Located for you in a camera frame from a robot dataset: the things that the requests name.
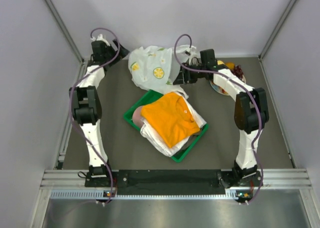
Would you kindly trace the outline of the dark red grape bunch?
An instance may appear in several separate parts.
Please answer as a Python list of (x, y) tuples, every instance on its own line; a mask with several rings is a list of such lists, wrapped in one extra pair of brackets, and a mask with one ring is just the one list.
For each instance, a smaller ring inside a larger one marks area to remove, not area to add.
[(243, 79), (244, 73), (240, 65), (235, 65), (231, 70), (232, 74), (238, 77), (240, 80)]

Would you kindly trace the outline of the red cherry bunch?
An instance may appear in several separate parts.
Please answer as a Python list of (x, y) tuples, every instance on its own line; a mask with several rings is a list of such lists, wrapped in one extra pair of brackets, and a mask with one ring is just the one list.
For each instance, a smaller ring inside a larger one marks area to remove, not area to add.
[(211, 87), (219, 94), (228, 96), (229, 94), (220, 86), (216, 85), (213, 81), (210, 81)]

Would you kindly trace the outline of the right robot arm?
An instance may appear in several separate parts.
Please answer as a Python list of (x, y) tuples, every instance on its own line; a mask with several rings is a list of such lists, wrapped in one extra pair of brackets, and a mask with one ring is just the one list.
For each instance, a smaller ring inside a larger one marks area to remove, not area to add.
[(232, 168), (233, 182), (245, 186), (257, 174), (257, 148), (265, 124), (269, 121), (266, 91), (254, 88), (239, 79), (224, 64), (215, 58), (213, 49), (200, 52), (196, 57), (187, 49), (186, 62), (177, 60), (180, 70), (174, 80), (175, 85), (193, 84), (200, 78), (212, 81), (224, 89), (234, 100), (234, 122), (239, 129), (238, 154)]

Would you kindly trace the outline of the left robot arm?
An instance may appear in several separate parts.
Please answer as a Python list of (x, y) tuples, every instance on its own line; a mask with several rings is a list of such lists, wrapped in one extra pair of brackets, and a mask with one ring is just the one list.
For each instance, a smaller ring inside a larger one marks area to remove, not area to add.
[(74, 88), (69, 89), (72, 119), (79, 125), (80, 134), (84, 135), (89, 154), (87, 179), (96, 179), (105, 187), (113, 182), (114, 175), (109, 171), (108, 156), (102, 142), (102, 105), (97, 89), (108, 69), (129, 54), (116, 38), (112, 42), (116, 48), (105, 38), (92, 40), (92, 55), (86, 73)]

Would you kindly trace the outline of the white printed plastic bag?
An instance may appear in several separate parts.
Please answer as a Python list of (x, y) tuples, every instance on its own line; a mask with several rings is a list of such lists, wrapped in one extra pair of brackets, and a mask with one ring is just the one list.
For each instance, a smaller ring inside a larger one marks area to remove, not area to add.
[(128, 69), (133, 83), (143, 90), (153, 90), (163, 95), (178, 92), (187, 99), (189, 96), (184, 89), (179, 84), (173, 84), (180, 63), (188, 63), (191, 59), (184, 54), (187, 46), (174, 49), (152, 45), (133, 50), (128, 56)]

